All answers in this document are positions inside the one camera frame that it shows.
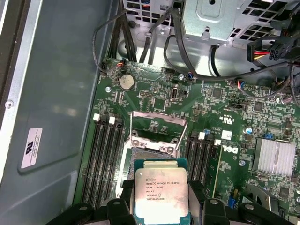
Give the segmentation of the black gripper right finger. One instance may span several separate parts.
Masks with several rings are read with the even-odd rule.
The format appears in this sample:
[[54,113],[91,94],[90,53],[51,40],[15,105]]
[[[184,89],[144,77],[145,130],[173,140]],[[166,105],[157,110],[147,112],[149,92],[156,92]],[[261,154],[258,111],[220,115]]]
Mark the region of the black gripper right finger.
[[207,198],[199,181],[190,181],[189,210],[193,225],[289,225],[291,222],[257,203],[242,203],[236,210],[215,198]]

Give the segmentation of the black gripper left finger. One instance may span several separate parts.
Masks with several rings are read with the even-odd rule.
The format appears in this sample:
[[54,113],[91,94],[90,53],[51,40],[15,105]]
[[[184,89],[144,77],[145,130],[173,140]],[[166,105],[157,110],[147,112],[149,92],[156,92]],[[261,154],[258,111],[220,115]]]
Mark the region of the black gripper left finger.
[[134,225],[134,180],[125,180],[120,198],[108,199],[95,209],[87,203],[78,203],[48,222],[49,225]]

